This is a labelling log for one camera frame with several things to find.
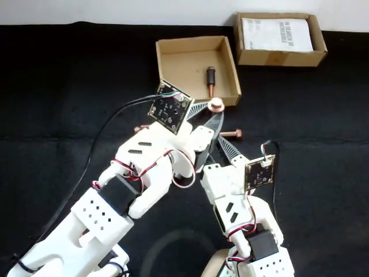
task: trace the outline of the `white wall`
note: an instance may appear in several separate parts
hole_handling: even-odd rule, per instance
[[[0,24],[232,25],[241,12],[304,12],[323,30],[369,32],[369,0],[1,0]]]

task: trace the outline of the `circuit board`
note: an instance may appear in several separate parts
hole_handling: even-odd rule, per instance
[[[177,92],[174,96],[153,101],[148,115],[173,134],[177,134],[194,99],[165,81],[162,81],[158,88],[158,94],[174,92]]]
[[[245,165],[245,191],[273,183],[275,157],[275,155],[268,155],[267,162],[264,158],[259,158]]]

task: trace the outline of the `cardboard box lid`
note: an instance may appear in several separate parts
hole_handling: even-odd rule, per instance
[[[309,25],[310,38],[314,51],[270,51],[245,50],[243,45],[242,18],[298,18],[305,19]],[[317,17],[306,13],[238,13],[235,27],[236,50],[239,64],[247,65],[284,65],[284,66],[318,66],[328,50],[324,42]]]
[[[163,39],[156,42],[160,78],[191,95],[196,101],[208,101],[206,69],[216,68],[214,96],[226,106],[236,105],[241,89],[228,38],[201,36]]]

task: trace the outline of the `paper document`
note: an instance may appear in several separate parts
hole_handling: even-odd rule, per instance
[[[313,51],[304,19],[243,18],[242,24],[246,50]]]

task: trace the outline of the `black cloth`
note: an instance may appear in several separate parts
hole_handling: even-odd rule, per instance
[[[201,35],[227,35],[234,46],[230,27],[0,27],[1,269],[40,234],[109,114],[154,93],[155,41]],[[224,130],[243,130],[235,145],[249,158],[261,155],[267,139],[281,144],[276,206],[296,276],[366,276],[369,40],[359,33],[324,37],[330,53],[318,68],[238,66],[243,96],[226,109]],[[148,107],[110,125],[72,203],[133,127],[148,122]],[[257,195],[270,202],[271,187]],[[199,182],[172,187],[121,245],[142,277],[199,276],[216,249],[231,246]]]

